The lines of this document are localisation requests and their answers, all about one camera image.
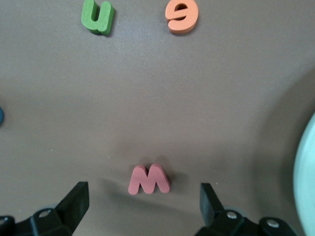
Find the orange letter e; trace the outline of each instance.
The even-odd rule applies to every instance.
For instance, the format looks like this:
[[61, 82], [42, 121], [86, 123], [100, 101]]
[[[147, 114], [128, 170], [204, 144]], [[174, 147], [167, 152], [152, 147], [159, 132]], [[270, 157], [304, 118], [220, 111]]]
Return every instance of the orange letter e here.
[[172, 33], [187, 33], [197, 23], [198, 6], [194, 0], [171, 0], [166, 6], [165, 17]]

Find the green foam letter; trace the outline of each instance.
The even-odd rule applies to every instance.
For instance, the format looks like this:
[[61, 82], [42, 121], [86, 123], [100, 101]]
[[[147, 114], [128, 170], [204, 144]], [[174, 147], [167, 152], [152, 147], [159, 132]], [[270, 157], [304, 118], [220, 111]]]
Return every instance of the green foam letter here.
[[99, 10], [98, 20], [95, 20], [97, 8], [98, 6], [94, 0], [85, 0], [81, 22], [92, 33], [108, 35], [112, 27], [114, 8], [110, 2], [103, 2]]

